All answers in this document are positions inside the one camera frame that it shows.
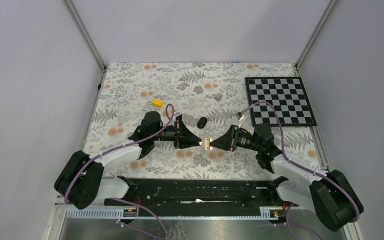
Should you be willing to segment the black earbud charging case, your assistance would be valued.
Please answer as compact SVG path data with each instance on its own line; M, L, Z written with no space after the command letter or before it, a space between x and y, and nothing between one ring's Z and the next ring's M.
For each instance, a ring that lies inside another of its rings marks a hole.
M208 123L208 119L206 117L201 117L196 123L196 126L198 129L203 129L207 123Z

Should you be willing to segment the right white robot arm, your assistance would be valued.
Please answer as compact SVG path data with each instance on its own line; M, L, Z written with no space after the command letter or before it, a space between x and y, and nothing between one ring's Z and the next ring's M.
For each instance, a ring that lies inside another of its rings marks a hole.
M284 201L297 204L316 214L329 230L338 231L356 222L364 207L346 176L339 170L313 170L285 158L275 145L271 127L257 124L253 133L231 125L210 147L233 152L237 148L256 152L257 163L278 178L269 183L267 201L279 206Z

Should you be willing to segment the pink earbud charging case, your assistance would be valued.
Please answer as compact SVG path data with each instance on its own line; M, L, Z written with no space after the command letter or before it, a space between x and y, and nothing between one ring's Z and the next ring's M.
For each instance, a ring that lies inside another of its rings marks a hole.
M211 139L209 137L205 137L203 142L202 142L202 145L203 145L203 147L204 147L204 149L206 151L210 151L211 150L210 143L211 143Z

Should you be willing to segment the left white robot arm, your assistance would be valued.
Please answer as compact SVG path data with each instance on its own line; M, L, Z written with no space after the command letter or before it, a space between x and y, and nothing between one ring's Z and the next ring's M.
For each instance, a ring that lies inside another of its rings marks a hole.
M65 203L79 210L111 198L128 206L135 200L134 190L121 177L104 178L104 175L145 157L154 149L155 143L161 141L172 142L175 149L197 147L203 142L187 129L181 115L169 119L164 125L158 112L149 111L126 143L94 157L81 150L74 152L53 188L64 197Z

